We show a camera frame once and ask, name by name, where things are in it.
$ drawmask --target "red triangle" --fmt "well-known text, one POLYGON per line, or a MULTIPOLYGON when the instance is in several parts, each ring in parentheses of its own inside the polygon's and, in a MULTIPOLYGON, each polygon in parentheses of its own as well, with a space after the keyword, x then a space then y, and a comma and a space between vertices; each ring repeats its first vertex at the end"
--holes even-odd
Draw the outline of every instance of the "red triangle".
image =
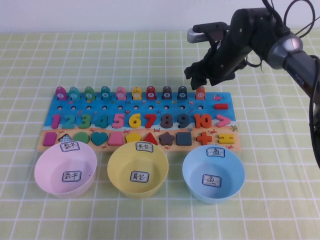
POLYGON ((149 132, 149 133, 147 134, 147 136, 145 136, 145 138, 144 138, 142 141, 145 141, 145 142, 149 142, 149 143, 158 145, 157 140, 155 139, 155 137, 152 135, 151 132, 149 132))

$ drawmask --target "white wall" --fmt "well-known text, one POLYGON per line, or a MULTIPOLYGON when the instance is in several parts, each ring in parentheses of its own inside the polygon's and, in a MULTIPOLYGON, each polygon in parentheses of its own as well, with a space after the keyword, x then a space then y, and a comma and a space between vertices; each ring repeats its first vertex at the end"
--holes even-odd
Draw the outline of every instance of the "white wall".
MULTIPOLYGON (((274 0, 283 17, 291 0, 274 0)), ((320 15, 320 0, 311 1, 320 15)), ((0 0, 0 32, 107 32, 187 30, 195 24, 230 23, 240 8, 263 7, 261 0, 0 0)), ((311 22, 298 2, 289 27, 311 22)))

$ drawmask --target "pink bowl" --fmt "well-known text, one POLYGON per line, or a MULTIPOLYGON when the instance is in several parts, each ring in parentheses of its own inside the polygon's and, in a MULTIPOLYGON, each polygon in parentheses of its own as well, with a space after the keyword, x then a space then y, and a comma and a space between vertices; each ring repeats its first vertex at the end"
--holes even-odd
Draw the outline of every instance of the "pink bowl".
POLYGON ((38 159, 34 178, 38 186, 57 198, 76 198, 95 180, 97 156, 87 144, 67 141, 48 148, 38 159))

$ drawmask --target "green number 3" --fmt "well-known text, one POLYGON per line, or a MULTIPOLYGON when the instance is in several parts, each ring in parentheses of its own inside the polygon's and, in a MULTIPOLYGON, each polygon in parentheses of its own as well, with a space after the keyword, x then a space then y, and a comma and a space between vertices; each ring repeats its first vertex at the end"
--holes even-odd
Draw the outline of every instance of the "green number 3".
POLYGON ((91 116, 89 114, 84 114, 81 116, 82 123, 79 124, 80 129, 87 129, 91 126, 91 116))

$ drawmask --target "green circle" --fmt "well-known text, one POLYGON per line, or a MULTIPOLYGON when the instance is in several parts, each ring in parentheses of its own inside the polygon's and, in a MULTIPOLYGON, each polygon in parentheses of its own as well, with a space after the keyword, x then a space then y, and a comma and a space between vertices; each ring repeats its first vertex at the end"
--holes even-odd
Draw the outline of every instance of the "green circle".
POLYGON ((89 140, 90 140, 90 137, 89 137, 88 134, 86 134, 85 132, 81 131, 81 132, 76 133, 73 136, 72 140, 87 144, 89 142, 89 140))

